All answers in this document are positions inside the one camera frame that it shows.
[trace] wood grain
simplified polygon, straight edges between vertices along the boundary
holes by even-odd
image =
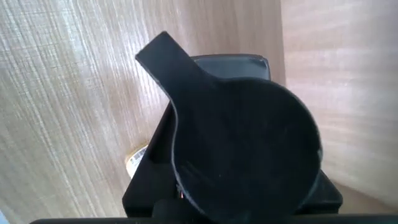
[[[125,155],[168,102],[134,55],[160,31],[191,55],[263,55],[284,82],[276,0],[0,6],[0,210],[11,223],[125,216]]]
[[[287,86],[319,125],[323,170],[395,208],[397,12],[394,0],[282,1]]]

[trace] black plastic object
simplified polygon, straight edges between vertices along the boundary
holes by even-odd
[[[291,92],[259,78],[209,75],[166,32],[136,58],[170,97],[172,165],[198,211],[223,223],[294,214],[313,189],[322,149]]]
[[[155,218],[59,218],[36,220],[31,224],[146,224],[165,223]],[[195,223],[190,220],[174,220],[174,224]],[[314,215],[290,217],[287,223],[294,224],[381,224],[398,223],[398,215]]]

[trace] wooden surface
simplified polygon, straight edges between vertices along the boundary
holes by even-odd
[[[191,55],[269,59],[278,1],[0,1],[0,210],[11,223],[122,217],[124,158],[168,102],[134,55],[167,30]]]
[[[283,0],[287,86],[330,178],[398,208],[398,1]]]
[[[334,185],[343,196],[343,205],[339,209],[340,214],[386,214],[398,212],[398,209],[386,205],[376,198],[372,198],[337,182]]]

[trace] light wood panel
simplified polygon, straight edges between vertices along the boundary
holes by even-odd
[[[134,55],[160,31],[191,55],[263,55],[284,82],[279,1],[0,6],[0,210],[11,223],[125,216],[124,157],[168,102]]]
[[[398,1],[282,1],[287,86],[332,179],[398,208]]]

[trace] black device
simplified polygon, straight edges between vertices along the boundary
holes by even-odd
[[[227,75],[228,78],[249,76],[271,79],[267,60],[258,55],[203,55],[192,57],[192,60],[215,77],[227,78]],[[169,104],[123,196],[123,206],[128,218],[50,219],[33,223],[214,223],[214,219],[208,217],[206,211],[199,211],[192,205],[176,179],[172,164],[175,120],[173,106]],[[342,203],[343,198],[339,191],[319,170],[303,204],[297,205],[294,215],[284,218],[283,222],[398,222],[395,215],[337,215]]]

